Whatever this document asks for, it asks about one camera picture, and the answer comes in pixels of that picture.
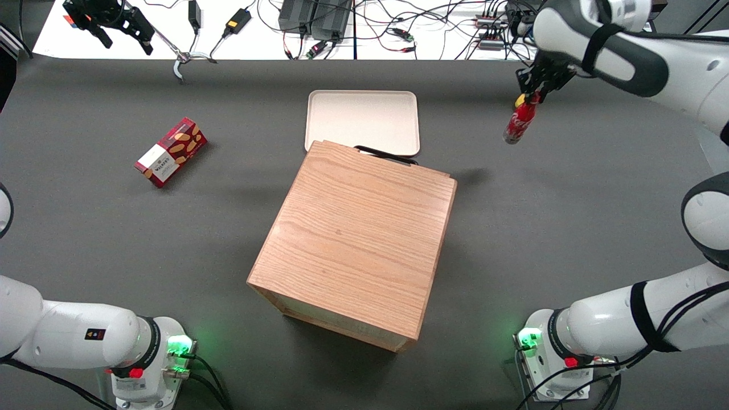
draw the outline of white table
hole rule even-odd
[[[174,4],[175,0],[147,0],[149,3],[163,3],[165,5]],[[198,0],[200,8],[203,10],[203,27],[200,30],[200,39],[196,51],[209,53],[215,43],[220,39],[228,19],[239,8],[245,8],[251,4],[253,0]],[[264,21],[271,27],[278,28],[278,10],[281,0],[257,0],[249,8],[253,16],[243,30],[237,34],[228,37],[220,48],[215,52],[214,57],[217,60],[287,60],[284,49],[284,35],[280,31],[274,31],[264,24]],[[480,15],[487,2],[459,4],[450,14],[450,22],[458,23],[466,19],[474,18],[476,14]],[[187,1],[179,1],[172,9],[165,7],[152,6],[145,3],[144,0],[128,0],[132,6],[136,6],[142,10],[147,20],[166,37],[168,37],[177,47],[183,51],[188,51],[194,34],[192,28],[187,22]],[[430,9],[444,5],[443,0],[412,0],[411,3],[422,9]],[[505,2],[499,6],[499,13],[505,8]],[[392,15],[405,11],[416,11],[412,6],[397,0],[382,0],[381,3],[376,0],[367,1],[357,7],[359,14],[365,14],[368,18],[382,22],[391,19],[385,13],[383,6]],[[434,10],[434,12],[444,15],[446,7]],[[145,55],[141,47],[135,39],[118,30],[105,28],[107,34],[114,44],[111,49],[106,49],[101,42],[87,31],[81,31],[72,28],[64,18],[66,11],[63,8],[63,0],[55,0],[53,7],[48,15],[48,19],[43,26],[38,42],[33,49],[34,53],[48,55],[56,58],[81,58],[81,59],[156,59],[156,60],[173,60],[174,53],[162,42],[159,36],[152,38],[152,46],[154,52],[152,55]],[[408,30],[412,20],[396,23],[391,27],[402,28]],[[385,50],[380,46],[376,39],[372,38],[383,32],[386,25],[371,23],[372,28],[362,16],[357,16],[357,54],[360,60],[413,60],[414,53],[396,53]],[[350,13],[347,37],[353,36],[353,18]],[[411,34],[414,35],[418,44],[418,59],[420,60],[453,60],[470,41],[471,36],[476,32],[475,22],[465,21],[460,24],[458,29],[450,30],[453,24],[444,24],[442,21],[428,20],[427,17],[417,18],[413,25]],[[386,47],[400,49],[411,46],[390,34],[381,37],[381,41]],[[299,36],[297,34],[287,34],[286,43],[292,53],[296,54],[299,50]],[[304,51],[306,51],[317,41],[311,37],[307,37],[304,43]],[[353,59],[353,39],[346,39],[341,42],[332,52],[329,59],[351,60]],[[534,49],[524,45],[519,41],[514,46],[514,50],[523,56],[534,56]],[[473,53],[472,60],[504,60],[505,51],[485,51],[477,50]],[[464,59],[466,53],[463,53],[459,59]],[[514,53],[509,54],[509,60],[518,60]]]

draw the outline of red box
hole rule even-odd
[[[134,168],[161,188],[207,143],[197,124],[185,117],[142,155]]]

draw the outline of black handle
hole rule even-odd
[[[365,147],[364,145],[357,145],[355,148],[357,148],[360,151],[369,152],[370,154],[373,154],[377,158],[387,158],[389,160],[400,161],[402,163],[406,163],[407,165],[418,165],[418,161],[416,161],[416,160],[399,157],[399,156],[397,156],[395,154],[391,154],[389,152],[384,152],[384,151],[376,150],[374,148]]]

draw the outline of green light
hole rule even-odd
[[[167,353],[183,355],[185,353],[190,353],[191,349],[192,339],[186,335],[170,336],[170,338],[167,339]]]
[[[536,328],[524,328],[517,335],[521,347],[524,350],[531,350],[537,347],[542,340],[542,331]]]

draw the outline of red button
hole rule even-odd
[[[143,373],[144,373],[143,369],[133,368],[133,369],[129,370],[129,377],[131,377],[132,379],[139,379]]]
[[[567,359],[564,360],[564,365],[567,366],[568,368],[577,367],[578,364],[579,363],[577,362],[577,359],[574,357],[568,357]]]

